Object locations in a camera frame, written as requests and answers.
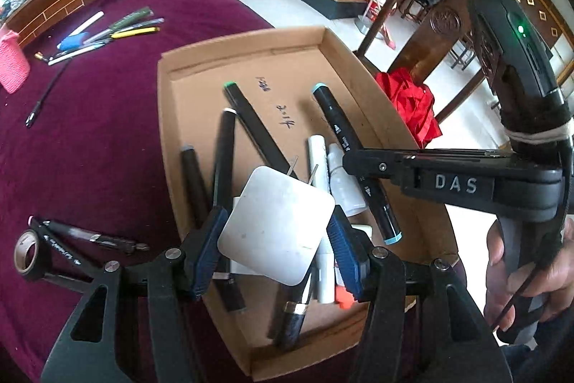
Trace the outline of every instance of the metal prong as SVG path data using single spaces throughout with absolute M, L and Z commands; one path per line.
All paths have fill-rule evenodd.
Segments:
M 291 163 L 291 166 L 289 166 L 289 170 L 287 171 L 288 176 L 290 176 L 291 173 L 293 172 L 293 169 L 295 169 L 295 164 L 297 164 L 298 159 L 299 159 L 299 156 L 295 156 L 295 159 L 293 160 L 293 162 Z
M 319 165 L 316 164 L 315 167 L 313 168 L 313 172 L 309 176 L 309 185 L 311 185 L 313 183 L 313 179 L 315 178 L 315 172 L 317 172 L 318 168 L 319 168 Z

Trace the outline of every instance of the maroon velvet cloth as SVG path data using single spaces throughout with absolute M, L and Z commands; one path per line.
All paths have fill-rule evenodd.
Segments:
M 48 67 L 33 54 L 53 54 L 62 38 L 100 10 L 105 15 L 89 28 L 91 33 L 146 5 L 156 17 L 165 17 L 161 31 L 120 39 L 75 58 L 33 127 L 26 129 L 28 114 L 62 67 Z M 27 229 L 28 216 L 151 246 L 149 254 L 126 257 L 70 242 L 100 262 L 141 263 L 178 245 L 161 157 L 157 62 L 162 52 L 176 47 L 269 27 L 238 0 L 98 0 L 25 48 L 32 66 L 28 79 L 13 95 L 0 89 L 0 343 L 33 381 L 39 381 L 79 294 L 44 281 L 28 283 L 14 270 L 14 245 Z M 225 352 L 203 305 L 195 308 L 202 318 L 202 339 L 215 341 Z

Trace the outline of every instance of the cardboard box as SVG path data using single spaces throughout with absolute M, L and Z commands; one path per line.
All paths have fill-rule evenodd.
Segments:
M 158 93 L 161 144 L 171 204 L 183 239 L 193 228 L 185 200 L 180 148 L 193 145 L 211 190 L 219 119 L 229 103 L 223 85 L 235 81 L 288 160 L 298 156 L 295 171 L 308 180 L 306 139 L 325 136 L 336 142 L 311 95 L 318 82 L 327 84 L 366 148 L 416 148 L 407 127 L 360 61 L 329 29 L 269 29 L 185 46 L 166 52 L 159 63 Z M 282 111 L 290 117 L 289 125 Z M 234 195 L 263 160 L 237 124 Z M 429 262 L 441 257 L 454 263 L 457 247 L 444 205 L 414 200 L 385 183 L 403 239 L 391 247 L 404 260 Z M 353 223 L 375 226 L 367 211 Z M 373 230 L 375 245 L 383 245 Z M 278 284 L 265 277 L 241 276 L 239 286 L 247 311 L 227 313 L 213 285 L 203 297 L 212 320 L 237 365 L 255 381 L 299 370 L 355 346 L 367 315 L 366 304 L 350 310 L 313 301 L 308 308 L 300 345 L 280 352 L 268 339 Z M 407 300 L 406 307 L 412 305 Z

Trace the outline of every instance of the screw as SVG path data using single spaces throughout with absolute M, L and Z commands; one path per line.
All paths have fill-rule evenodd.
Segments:
M 179 248 L 170 248 L 165 252 L 165 258 L 168 260 L 175 260 L 176 258 L 181 257 L 181 255 L 182 251 Z
M 446 263 L 442 258 L 437 258 L 434 260 L 434 267 L 441 271 L 448 270 L 449 264 Z
M 112 260 L 111 262 L 107 262 L 104 266 L 104 270 L 108 273 L 113 273 L 119 268 L 119 262 L 116 260 Z
M 375 258 L 387 258 L 389 251 L 384 247 L 375 247 L 372 249 L 372 256 Z

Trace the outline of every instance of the floor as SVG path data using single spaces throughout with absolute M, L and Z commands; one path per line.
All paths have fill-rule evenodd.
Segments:
M 329 20 L 301 0 L 240 0 L 273 26 L 296 27 L 325 25 L 348 46 L 355 50 L 363 35 L 353 19 Z M 415 30 L 415 24 L 395 15 L 387 21 L 387 28 L 397 45 L 392 51 L 383 41 L 375 40 L 367 52 L 367 58 L 379 69 L 387 70 L 398 51 Z M 467 83 L 478 70 L 475 60 L 461 71 L 460 66 L 451 69 L 453 59 L 447 57 L 427 79 L 426 84 L 435 97 L 434 113 L 438 113 Z M 429 148 L 496 149 L 506 142 L 499 117 L 490 109 L 495 98 L 486 81 L 472 96 L 441 125 L 443 136 L 435 139 Z M 458 251 L 463 259 L 469 282 L 469 292 L 478 307 L 484 307 L 486 287 L 484 274 L 488 262 L 486 233 L 495 216 L 468 209 L 447 206 L 455 230 Z

